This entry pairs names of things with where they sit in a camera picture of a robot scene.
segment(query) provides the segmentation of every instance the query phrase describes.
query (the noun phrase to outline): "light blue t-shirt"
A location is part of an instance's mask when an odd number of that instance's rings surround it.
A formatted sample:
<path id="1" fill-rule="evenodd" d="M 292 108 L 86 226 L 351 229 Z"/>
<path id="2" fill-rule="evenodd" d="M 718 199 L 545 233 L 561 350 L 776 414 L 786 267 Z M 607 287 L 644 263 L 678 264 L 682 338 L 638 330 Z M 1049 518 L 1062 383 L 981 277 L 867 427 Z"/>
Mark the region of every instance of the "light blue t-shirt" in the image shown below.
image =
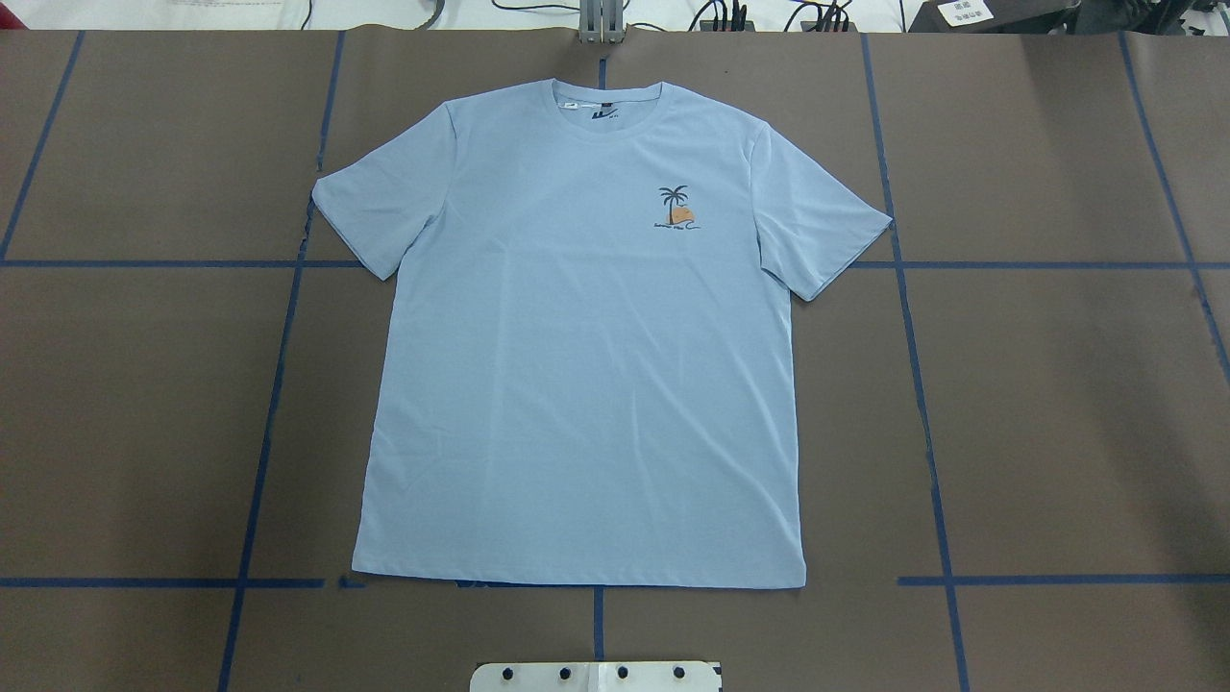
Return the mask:
<path id="1" fill-rule="evenodd" d="M 449 101 L 312 195 L 399 272 L 353 569 L 803 585 L 790 293 L 888 216 L 670 84 Z"/>

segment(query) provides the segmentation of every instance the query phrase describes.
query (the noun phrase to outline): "palm tree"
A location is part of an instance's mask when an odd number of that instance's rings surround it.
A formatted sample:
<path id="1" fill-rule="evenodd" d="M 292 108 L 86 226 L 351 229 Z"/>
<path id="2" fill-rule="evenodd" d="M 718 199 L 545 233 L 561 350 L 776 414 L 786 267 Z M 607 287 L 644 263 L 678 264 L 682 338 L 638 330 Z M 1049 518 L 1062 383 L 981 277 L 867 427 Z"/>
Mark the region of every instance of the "palm tree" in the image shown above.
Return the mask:
<path id="1" fill-rule="evenodd" d="M 680 184 L 679 187 L 670 189 L 669 187 L 659 187 L 662 191 L 662 203 L 667 205 L 667 222 L 670 222 L 673 216 L 672 211 L 675 210 L 675 204 L 683 205 L 688 199 L 686 192 L 680 192 L 686 184 Z"/>

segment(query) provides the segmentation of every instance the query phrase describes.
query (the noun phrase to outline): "shirt's right sleeve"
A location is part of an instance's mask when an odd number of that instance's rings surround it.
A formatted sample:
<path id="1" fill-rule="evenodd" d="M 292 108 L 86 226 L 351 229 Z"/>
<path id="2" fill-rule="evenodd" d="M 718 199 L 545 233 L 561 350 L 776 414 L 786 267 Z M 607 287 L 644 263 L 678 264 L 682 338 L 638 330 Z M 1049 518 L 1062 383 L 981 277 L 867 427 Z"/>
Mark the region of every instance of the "shirt's right sleeve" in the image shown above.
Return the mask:
<path id="1" fill-rule="evenodd" d="M 446 104 L 354 163 L 316 181 L 312 200 L 363 265 L 392 275 L 444 206 L 456 157 Z"/>

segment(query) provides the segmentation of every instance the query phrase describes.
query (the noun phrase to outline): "white metal plate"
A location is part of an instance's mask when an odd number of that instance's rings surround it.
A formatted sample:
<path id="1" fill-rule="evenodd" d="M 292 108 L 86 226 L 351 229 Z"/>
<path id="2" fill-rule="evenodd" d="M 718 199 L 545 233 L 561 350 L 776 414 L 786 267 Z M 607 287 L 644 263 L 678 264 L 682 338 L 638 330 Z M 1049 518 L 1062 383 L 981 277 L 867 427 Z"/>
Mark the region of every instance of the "white metal plate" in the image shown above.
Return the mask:
<path id="1" fill-rule="evenodd" d="M 721 670 L 705 661 L 483 664 L 470 692 L 721 692 Z"/>

